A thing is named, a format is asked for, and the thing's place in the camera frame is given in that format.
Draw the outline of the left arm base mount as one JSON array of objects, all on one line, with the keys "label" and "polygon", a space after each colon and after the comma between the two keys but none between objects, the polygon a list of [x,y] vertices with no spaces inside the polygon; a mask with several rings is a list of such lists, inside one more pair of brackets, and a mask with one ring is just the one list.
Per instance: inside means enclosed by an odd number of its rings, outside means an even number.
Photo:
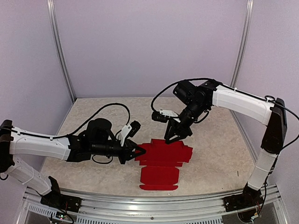
[{"label": "left arm base mount", "polygon": [[59,196],[41,196],[41,204],[75,213],[78,213],[81,202],[82,199],[79,197],[63,194]]}]

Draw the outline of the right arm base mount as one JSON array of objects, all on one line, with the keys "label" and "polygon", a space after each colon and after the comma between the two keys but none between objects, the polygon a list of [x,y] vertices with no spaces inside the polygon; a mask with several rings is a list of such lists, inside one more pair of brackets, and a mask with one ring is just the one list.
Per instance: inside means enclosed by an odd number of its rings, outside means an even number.
[{"label": "right arm base mount", "polygon": [[249,194],[236,194],[223,198],[224,206],[226,212],[231,212],[235,210],[242,210],[256,205],[261,205],[263,203],[263,197],[257,196],[253,198]]}]

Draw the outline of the red paper box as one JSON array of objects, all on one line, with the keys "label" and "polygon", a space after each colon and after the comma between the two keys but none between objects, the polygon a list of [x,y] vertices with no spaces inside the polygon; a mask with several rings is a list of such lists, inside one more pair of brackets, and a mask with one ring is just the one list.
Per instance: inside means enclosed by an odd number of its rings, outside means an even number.
[{"label": "red paper box", "polygon": [[139,145],[146,152],[137,156],[141,176],[140,189],[147,191],[173,191],[178,188],[179,168],[188,163],[193,148],[182,141],[166,144],[165,140],[152,139]]}]

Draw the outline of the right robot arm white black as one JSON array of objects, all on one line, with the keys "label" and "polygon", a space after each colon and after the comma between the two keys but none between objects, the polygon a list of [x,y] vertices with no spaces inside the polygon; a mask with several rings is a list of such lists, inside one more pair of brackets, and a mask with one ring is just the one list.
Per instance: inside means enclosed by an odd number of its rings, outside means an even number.
[{"label": "right robot arm white black", "polygon": [[168,123],[164,138],[167,143],[173,143],[191,136],[191,126],[198,121],[200,115],[214,107],[231,110],[263,125],[265,131],[260,143],[260,153],[246,184],[249,189],[239,196],[240,205],[249,207],[257,200],[256,191],[263,186],[284,149],[286,135],[284,101],[252,95],[214,79],[200,80],[203,82],[200,85],[194,85],[192,79],[172,84],[173,94],[185,108],[179,113],[172,110],[158,110],[158,115]]}]

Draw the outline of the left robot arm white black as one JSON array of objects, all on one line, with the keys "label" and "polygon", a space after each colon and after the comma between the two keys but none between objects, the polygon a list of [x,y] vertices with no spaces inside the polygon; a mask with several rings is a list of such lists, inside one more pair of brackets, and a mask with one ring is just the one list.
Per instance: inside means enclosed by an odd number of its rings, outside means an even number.
[{"label": "left robot arm white black", "polygon": [[66,162],[88,161],[94,155],[100,155],[117,157],[120,164],[125,164],[146,153],[131,140],[140,127],[139,122],[133,121],[114,135],[112,123],[99,118],[89,121],[79,135],[42,136],[14,127],[7,119],[0,125],[0,171],[32,188],[59,208],[65,204],[65,196],[60,193],[57,180],[51,176],[44,177],[19,155],[38,155]]}]

